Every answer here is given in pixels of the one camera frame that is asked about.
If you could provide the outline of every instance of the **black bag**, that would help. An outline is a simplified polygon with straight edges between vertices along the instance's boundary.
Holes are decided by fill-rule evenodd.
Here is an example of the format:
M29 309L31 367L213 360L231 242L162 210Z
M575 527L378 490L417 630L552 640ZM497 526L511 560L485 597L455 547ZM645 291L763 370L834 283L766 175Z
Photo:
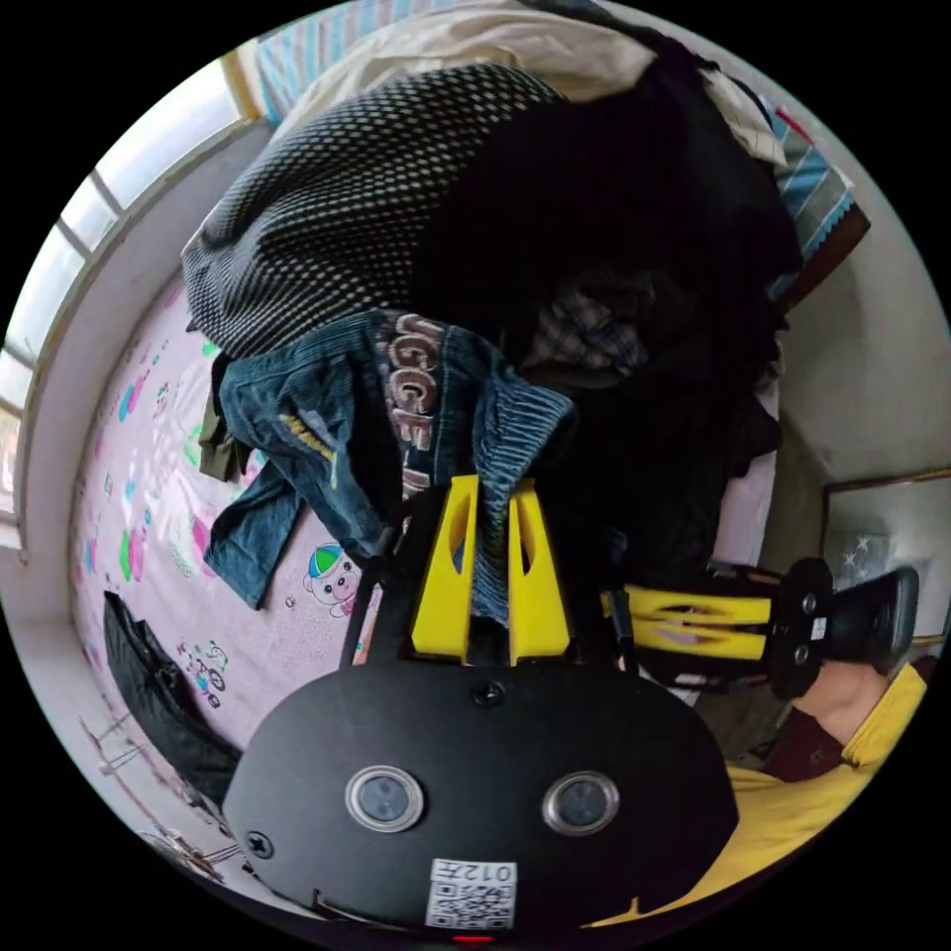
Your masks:
M201 718L187 681L146 621L105 592L106 657L119 693L142 731L175 771L221 806L241 752Z

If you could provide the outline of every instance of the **cartoon print bedsheet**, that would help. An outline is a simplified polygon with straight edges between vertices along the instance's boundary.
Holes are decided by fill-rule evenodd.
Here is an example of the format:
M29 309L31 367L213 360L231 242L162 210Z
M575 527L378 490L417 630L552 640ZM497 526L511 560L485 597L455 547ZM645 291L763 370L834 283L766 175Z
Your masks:
M310 511L298 521L262 610L247 608L204 564L210 526L263 459L252 455L240 483L198 471L198 434L217 350L185 333L187 322L178 275L104 390L77 480L73 611L86 657L117 716L125 705L105 662L105 589L149 622L190 675L209 724L244 748L280 700L339 666L360 572ZM775 405L769 408L775 412ZM755 564L773 466L772 459L759 460L730 486L717 557ZM371 608L365 633L373 618ZM361 643L357 660L362 651Z

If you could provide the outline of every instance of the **green cloth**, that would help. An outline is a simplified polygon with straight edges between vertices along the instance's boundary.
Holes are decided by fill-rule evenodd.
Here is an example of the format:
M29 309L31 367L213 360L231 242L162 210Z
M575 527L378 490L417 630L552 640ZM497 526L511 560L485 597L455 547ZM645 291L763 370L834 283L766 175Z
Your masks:
M228 432L228 425L218 402L218 388L229 362L228 357L219 354L211 365L211 390L205 403L201 432L198 434L198 446L201 448L198 471L222 482L230 482L237 477L238 472L244 473L252 451L250 446L239 442Z

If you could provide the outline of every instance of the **yellow shirt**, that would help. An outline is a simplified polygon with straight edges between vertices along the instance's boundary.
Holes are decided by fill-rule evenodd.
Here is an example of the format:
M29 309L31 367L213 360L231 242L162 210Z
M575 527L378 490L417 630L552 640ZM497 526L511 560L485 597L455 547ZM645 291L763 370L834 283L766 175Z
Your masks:
M709 871L683 898L651 911L708 898L785 858L837 818L865 788L891 753L924 696L925 684L911 666L902 668L875 709L845 748L840 766L801 783L784 783L765 773L729 767L740 813L729 842ZM620 924L639 914L637 900L624 914L596 922Z

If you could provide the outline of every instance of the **screw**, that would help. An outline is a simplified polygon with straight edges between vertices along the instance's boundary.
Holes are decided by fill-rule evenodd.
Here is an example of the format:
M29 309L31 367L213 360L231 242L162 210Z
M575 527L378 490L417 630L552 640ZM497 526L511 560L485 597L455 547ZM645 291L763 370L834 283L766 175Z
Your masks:
M270 839L261 832L249 832L245 836L245 844L256 859L269 859L274 854Z
M483 681L473 687L473 703L476 706L489 709L498 706L505 699L505 691L501 684L493 681Z

